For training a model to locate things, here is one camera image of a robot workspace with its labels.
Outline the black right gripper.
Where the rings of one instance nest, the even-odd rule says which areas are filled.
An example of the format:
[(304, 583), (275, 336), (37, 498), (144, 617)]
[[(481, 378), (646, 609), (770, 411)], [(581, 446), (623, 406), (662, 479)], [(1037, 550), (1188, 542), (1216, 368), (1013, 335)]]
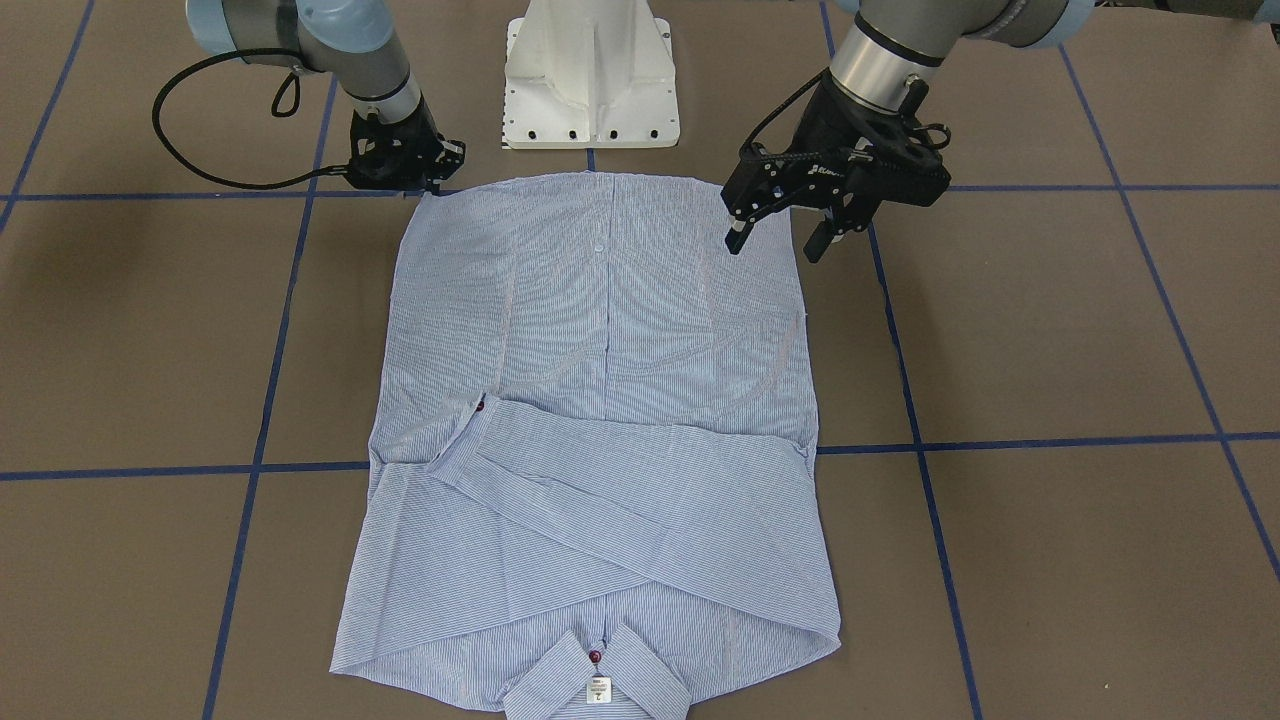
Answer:
[(424, 100), (402, 120), (353, 111), (347, 181), (357, 190), (438, 193), (465, 164), (466, 145), (442, 135)]

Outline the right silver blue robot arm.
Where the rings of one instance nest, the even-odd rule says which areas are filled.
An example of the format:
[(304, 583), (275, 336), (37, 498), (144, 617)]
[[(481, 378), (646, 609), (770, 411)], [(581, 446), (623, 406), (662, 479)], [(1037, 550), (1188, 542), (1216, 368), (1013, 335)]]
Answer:
[(210, 56), (165, 86), (154, 120), (177, 83), (223, 61), (283, 67), (288, 85), (302, 74), (332, 74), (353, 105), (346, 164), (275, 183), (219, 184), (266, 191), (339, 176), (356, 190), (438, 195), (465, 163), (465, 143), (436, 128), (387, 3), (187, 1), (186, 19)]

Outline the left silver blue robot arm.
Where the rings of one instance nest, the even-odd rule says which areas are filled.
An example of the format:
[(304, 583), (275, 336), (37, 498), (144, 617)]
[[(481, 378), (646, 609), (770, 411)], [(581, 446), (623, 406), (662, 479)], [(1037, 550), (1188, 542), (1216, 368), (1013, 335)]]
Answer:
[(822, 214), (804, 252), (817, 263), (861, 233), (886, 204), (933, 205), (950, 187), (951, 132), (918, 114), (931, 81), (964, 38), (1052, 47), (1089, 18), (1092, 1), (859, 1), (827, 68), (790, 95), (805, 108), (788, 146), (772, 152), (753, 131), (721, 197), (724, 243), (742, 251), (756, 224), (791, 208)]

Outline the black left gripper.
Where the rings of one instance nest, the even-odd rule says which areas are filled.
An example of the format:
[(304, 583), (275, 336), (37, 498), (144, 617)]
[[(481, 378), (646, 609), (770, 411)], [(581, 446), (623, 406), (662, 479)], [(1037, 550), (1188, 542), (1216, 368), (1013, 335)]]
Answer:
[[(882, 202), (934, 204), (951, 184), (942, 149), (948, 127), (923, 124), (916, 110), (931, 87), (910, 76), (905, 104), (877, 111), (844, 91), (832, 76), (815, 76), (748, 136), (721, 197), (730, 214), (726, 247), (740, 255), (755, 224), (787, 208), (822, 210), (803, 254), (817, 264), (844, 240), (847, 225), (865, 225)], [(759, 133), (797, 100), (808, 100), (790, 145), (771, 152)]]

